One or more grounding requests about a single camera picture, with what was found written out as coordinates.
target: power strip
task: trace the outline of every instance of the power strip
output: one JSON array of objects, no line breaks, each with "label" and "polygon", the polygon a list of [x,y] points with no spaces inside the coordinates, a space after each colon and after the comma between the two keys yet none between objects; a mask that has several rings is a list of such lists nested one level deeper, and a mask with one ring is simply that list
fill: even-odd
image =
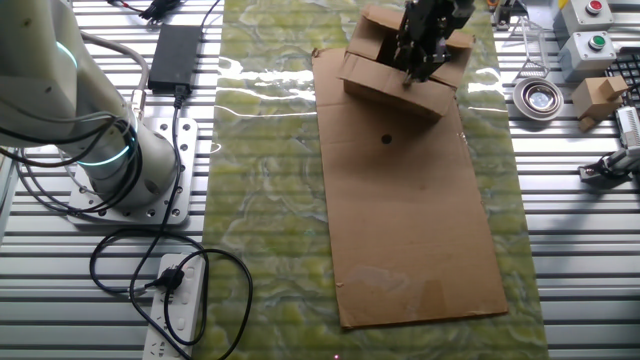
[{"label": "power strip", "polygon": [[[186,257],[187,255],[181,254],[164,255],[162,260],[160,260],[158,276],[160,276],[165,269],[171,266],[177,266]],[[195,334],[198,307],[200,306],[204,260],[202,257],[196,256],[189,260],[182,270],[184,271],[184,279],[170,298],[169,316],[171,317],[171,325],[176,334],[182,339],[191,340]],[[153,305],[151,306],[149,316],[166,331],[167,325],[164,320],[165,294],[165,290],[156,290],[153,295]],[[191,355],[190,346],[183,346],[182,349]],[[164,360],[179,357],[180,355],[162,335],[149,325],[142,360]]]}]

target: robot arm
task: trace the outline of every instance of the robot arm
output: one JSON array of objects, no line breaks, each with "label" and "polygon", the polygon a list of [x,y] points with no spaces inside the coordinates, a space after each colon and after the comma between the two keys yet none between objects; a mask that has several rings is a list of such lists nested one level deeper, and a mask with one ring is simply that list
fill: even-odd
[{"label": "robot arm", "polygon": [[[33,147],[26,136],[58,144],[78,164],[103,199],[122,191],[124,166],[142,155],[140,179],[121,206],[144,206],[162,196],[176,172],[171,144],[149,131],[93,61],[73,11],[60,0],[0,1],[0,145]],[[108,112],[136,132],[136,146],[116,126],[74,142],[104,126],[107,119],[78,121]],[[20,134],[21,138],[8,134]]]},{"label": "robot arm", "polygon": [[461,29],[473,14],[473,0],[407,1],[398,32],[395,62],[406,70],[405,85],[424,82],[449,61],[445,44],[455,29]]},{"label": "robot arm", "polygon": [[605,155],[595,164],[579,168],[580,179],[587,183],[615,183],[628,180],[640,171],[640,120],[633,107],[616,110],[622,149]]}]

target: cardboard box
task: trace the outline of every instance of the cardboard box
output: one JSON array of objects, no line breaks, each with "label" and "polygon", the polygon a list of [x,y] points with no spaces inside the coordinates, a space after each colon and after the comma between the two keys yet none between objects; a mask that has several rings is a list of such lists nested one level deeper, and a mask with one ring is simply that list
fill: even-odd
[{"label": "cardboard box", "polygon": [[614,101],[624,94],[628,88],[629,85],[627,85],[622,76],[614,76],[608,77],[607,81],[600,85],[600,92],[607,100]]},{"label": "cardboard box", "polygon": [[451,61],[436,70],[431,81],[404,87],[406,73],[393,67],[403,14],[368,5],[361,15],[338,75],[344,80],[344,90],[431,120],[443,117],[462,81],[475,41],[473,36],[455,31],[447,40]]},{"label": "cardboard box", "polygon": [[595,121],[605,120],[622,105],[620,96],[614,98],[614,100],[608,100],[613,93],[619,91],[619,81],[615,80],[615,78],[613,78],[613,81],[610,81],[610,79],[612,78],[584,79],[576,91],[571,94],[573,108],[578,119],[590,117]]},{"label": "cardboard box", "polygon": [[506,313],[456,102],[427,122],[350,96],[344,54],[312,59],[340,324]]}]

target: cardboard sheet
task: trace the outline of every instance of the cardboard sheet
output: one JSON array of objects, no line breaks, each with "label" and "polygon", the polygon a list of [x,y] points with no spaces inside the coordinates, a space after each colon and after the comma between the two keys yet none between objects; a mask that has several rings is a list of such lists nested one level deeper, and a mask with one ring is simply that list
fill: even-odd
[{"label": "cardboard sheet", "polygon": [[343,58],[313,59],[341,325],[507,312],[456,103],[433,123],[355,98]]}]

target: metal bracket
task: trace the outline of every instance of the metal bracket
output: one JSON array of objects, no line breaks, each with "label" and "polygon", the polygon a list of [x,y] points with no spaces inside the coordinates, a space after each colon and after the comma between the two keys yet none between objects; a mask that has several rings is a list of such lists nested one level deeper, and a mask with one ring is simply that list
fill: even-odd
[{"label": "metal bracket", "polygon": [[[171,143],[171,121],[172,119],[145,119],[147,127],[164,136]],[[180,150],[182,165],[184,171],[180,179],[180,188],[176,194],[171,216],[169,217],[169,225],[182,224],[189,215],[189,197],[191,195],[191,183],[193,179],[193,169],[195,162],[196,147],[198,139],[198,123],[193,119],[179,119],[178,144],[186,144],[185,150]],[[76,170],[76,179],[81,184],[89,184],[89,179],[81,167]],[[69,221],[75,225],[159,225],[166,211],[169,196],[172,188],[170,187],[163,196],[159,197],[154,203],[148,206],[123,209],[114,208],[105,212],[88,214],[88,219],[68,216]],[[101,199],[80,188],[74,188],[71,192],[69,205],[78,208],[86,208],[91,204],[99,203]]]},{"label": "metal bracket", "polygon": [[578,167],[580,181],[599,189],[613,189],[632,180],[629,175],[621,176],[619,178],[605,177],[598,173],[593,166],[594,165]]}]

